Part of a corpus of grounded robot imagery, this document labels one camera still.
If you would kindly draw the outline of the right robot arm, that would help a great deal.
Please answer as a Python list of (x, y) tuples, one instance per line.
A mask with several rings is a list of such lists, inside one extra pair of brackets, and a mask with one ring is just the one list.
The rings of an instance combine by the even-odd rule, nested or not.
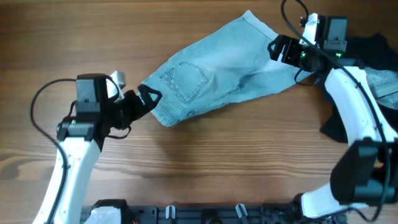
[(346, 58), (345, 17), (311, 14), (300, 22), (297, 38), (277, 36), (271, 59), (316, 74), (342, 120), (348, 150), (333, 168), (327, 184), (298, 194), (294, 220), (314, 220), (362, 207), (397, 202), (397, 133), (383, 116), (353, 58)]

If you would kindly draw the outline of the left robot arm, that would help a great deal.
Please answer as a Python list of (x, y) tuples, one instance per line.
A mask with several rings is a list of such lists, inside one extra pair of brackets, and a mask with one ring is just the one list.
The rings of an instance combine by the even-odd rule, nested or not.
[(73, 79), (76, 100), (50, 138), (57, 148), (49, 186), (34, 223), (78, 223), (94, 165), (111, 129), (130, 130), (153, 110), (161, 92), (141, 84), (123, 92), (122, 73), (82, 74)]

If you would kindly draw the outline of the light blue denim shorts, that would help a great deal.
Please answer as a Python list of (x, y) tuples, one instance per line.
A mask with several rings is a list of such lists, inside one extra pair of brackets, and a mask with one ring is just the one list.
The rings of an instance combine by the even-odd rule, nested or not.
[(272, 60), (277, 34), (251, 11), (171, 56), (143, 84), (161, 92), (152, 114), (164, 126), (230, 103), (278, 94), (309, 72)]

